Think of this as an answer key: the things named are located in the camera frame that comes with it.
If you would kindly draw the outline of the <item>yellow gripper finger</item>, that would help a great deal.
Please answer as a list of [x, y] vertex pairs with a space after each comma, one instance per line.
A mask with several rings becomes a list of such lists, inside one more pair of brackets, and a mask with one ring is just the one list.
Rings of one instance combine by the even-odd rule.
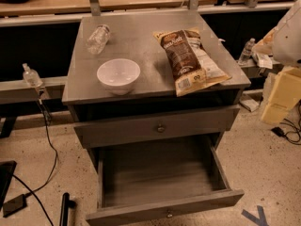
[[301, 100], [301, 70], [289, 67], [277, 74], [269, 97], [269, 104], [283, 110], [291, 110]]
[[279, 105], [268, 104], [262, 112], [261, 120], [271, 125], [280, 124], [289, 114], [289, 111]]

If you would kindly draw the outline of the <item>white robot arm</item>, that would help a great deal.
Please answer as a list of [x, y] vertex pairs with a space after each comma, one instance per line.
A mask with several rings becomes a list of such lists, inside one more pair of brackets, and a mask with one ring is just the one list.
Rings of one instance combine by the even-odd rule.
[[280, 124], [301, 100], [301, 0], [297, 0], [275, 27], [272, 53], [283, 65], [275, 77], [261, 120]]

